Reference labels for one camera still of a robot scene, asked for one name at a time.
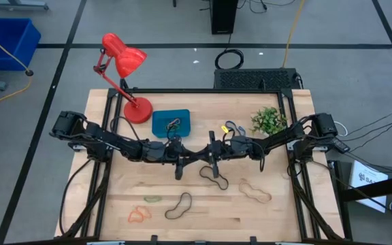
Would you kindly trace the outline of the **green plant in white pot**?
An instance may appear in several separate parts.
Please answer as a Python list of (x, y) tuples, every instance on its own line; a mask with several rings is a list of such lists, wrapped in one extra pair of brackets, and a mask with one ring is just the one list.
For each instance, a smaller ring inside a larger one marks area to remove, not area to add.
[(278, 133), (287, 127), (287, 120), (285, 116), (280, 114), (276, 108), (264, 107), (258, 110), (257, 113), (251, 117), (252, 133), (260, 132), (267, 135)]

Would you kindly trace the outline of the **beige rubber band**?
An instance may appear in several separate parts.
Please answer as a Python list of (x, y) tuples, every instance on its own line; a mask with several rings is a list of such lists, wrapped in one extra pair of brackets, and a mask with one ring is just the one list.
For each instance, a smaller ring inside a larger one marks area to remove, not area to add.
[(249, 182), (242, 180), (238, 186), (239, 192), (243, 193), (250, 199), (254, 199), (259, 203), (268, 203), (272, 200), (272, 195), (262, 189), (254, 187)]

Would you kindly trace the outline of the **white paper sheet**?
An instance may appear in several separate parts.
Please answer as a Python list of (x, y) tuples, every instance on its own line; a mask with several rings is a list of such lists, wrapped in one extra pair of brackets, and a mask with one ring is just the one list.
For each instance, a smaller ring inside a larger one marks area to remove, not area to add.
[[(350, 178), (348, 184), (352, 187), (358, 188), (360, 186), (365, 186), (368, 184), (373, 184), (376, 182), (382, 182), (388, 180), (388, 175), (384, 174), (376, 169), (368, 167), (361, 162), (355, 160), (352, 164), (350, 171)], [(385, 213), (385, 206), (387, 202), (386, 196), (373, 197), (372, 201), (370, 199), (360, 199), (357, 203), (367, 206), (376, 211)]]

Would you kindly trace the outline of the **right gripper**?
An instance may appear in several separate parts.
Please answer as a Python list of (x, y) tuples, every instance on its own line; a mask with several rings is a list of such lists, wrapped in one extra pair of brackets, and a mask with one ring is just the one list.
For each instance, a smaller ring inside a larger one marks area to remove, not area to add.
[(197, 154), (197, 158), (202, 161), (209, 161), (210, 153), (210, 165), (212, 166), (212, 173), (214, 178), (218, 178), (218, 165), (216, 160), (216, 139), (213, 131), (209, 131), (210, 146), (200, 150)]

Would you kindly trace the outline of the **black bar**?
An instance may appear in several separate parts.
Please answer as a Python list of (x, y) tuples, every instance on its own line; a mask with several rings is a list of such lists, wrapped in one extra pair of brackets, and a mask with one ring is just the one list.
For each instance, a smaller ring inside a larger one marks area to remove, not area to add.
[(356, 201), (390, 194), (392, 194), (392, 179), (344, 190), (340, 197), (342, 201)]

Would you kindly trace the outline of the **blue plastic bin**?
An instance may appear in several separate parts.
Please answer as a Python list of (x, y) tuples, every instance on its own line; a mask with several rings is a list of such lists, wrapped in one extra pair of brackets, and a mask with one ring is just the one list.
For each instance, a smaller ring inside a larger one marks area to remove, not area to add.
[[(180, 128), (177, 131), (166, 131), (166, 125), (173, 119), (180, 119)], [(158, 138), (179, 135), (187, 137), (191, 132), (191, 115), (187, 109), (183, 110), (161, 110), (152, 114), (152, 133)]]

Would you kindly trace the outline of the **blue rubber band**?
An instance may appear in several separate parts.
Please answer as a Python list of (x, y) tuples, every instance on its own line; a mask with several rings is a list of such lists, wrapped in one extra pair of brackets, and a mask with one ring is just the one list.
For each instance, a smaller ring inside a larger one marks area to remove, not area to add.
[(239, 135), (246, 135), (246, 130), (241, 127), (241, 126), (237, 126), (233, 121), (231, 120), (227, 120), (225, 122), (225, 126), (229, 131), (234, 131), (235, 133), (239, 134)]

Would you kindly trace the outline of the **black perforated case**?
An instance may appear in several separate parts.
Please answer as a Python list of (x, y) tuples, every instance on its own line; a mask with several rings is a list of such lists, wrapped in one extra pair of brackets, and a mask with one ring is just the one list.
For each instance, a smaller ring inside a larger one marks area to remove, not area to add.
[(217, 69), (215, 89), (300, 89), (299, 74), (294, 68), (278, 69)]

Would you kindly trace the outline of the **blue plastic tote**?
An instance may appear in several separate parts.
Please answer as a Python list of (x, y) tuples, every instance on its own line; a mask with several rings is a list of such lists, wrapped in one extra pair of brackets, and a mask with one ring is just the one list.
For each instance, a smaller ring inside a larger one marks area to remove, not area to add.
[[(41, 37), (30, 18), (0, 18), (0, 45), (27, 67)], [(24, 70), (20, 63), (0, 49), (0, 71)]]

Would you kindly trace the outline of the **black computer tower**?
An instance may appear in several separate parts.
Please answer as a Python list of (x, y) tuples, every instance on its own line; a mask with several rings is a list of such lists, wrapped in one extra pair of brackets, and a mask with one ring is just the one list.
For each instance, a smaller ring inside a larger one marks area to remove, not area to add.
[(212, 34), (232, 34), (238, 0), (209, 0), (209, 3)]

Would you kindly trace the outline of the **black power adapter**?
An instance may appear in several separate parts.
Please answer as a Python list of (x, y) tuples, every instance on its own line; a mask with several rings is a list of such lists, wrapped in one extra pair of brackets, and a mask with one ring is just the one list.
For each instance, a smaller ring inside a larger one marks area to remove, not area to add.
[(339, 153), (344, 154), (346, 152), (350, 151), (350, 147), (347, 146), (344, 142), (339, 140), (338, 138), (334, 137), (331, 140), (332, 146), (335, 150), (337, 150)]

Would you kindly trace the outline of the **thin orange rubber band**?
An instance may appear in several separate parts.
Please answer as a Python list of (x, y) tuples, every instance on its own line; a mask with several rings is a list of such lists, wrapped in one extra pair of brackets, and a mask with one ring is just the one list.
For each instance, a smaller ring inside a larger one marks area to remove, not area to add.
[(135, 211), (138, 212), (142, 218), (152, 218), (152, 214), (146, 206), (137, 206)]
[(144, 215), (137, 210), (132, 210), (127, 217), (127, 221), (129, 223), (142, 223), (144, 221)]

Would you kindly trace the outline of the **red desk lamp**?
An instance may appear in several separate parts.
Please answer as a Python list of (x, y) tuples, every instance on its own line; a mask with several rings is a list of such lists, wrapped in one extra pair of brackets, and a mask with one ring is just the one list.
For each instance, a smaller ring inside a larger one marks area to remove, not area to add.
[(151, 102), (143, 97), (133, 97), (107, 77), (105, 72), (111, 60), (114, 59), (119, 77), (125, 79), (146, 60), (147, 54), (137, 48), (127, 46), (115, 33), (106, 33), (101, 42), (103, 48), (97, 64), (93, 67), (94, 72), (128, 101), (124, 105), (123, 112), (129, 122), (135, 124), (146, 122), (153, 113)]

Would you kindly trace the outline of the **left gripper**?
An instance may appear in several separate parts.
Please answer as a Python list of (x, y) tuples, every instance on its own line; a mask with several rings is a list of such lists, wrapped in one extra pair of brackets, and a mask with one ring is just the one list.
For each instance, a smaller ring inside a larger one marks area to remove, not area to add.
[(176, 151), (176, 156), (177, 156), (175, 179), (181, 180), (182, 175), (183, 175), (183, 168), (184, 168), (183, 163), (194, 163), (196, 161), (199, 161), (200, 160), (199, 157), (202, 155), (202, 152), (186, 151), (183, 153), (183, 156), (186, 158), (183, 158), (183, 161), (182, 161), (182, 159), (181, 159), (182, 142), (179, 137), (175, 138), (175, 151)]

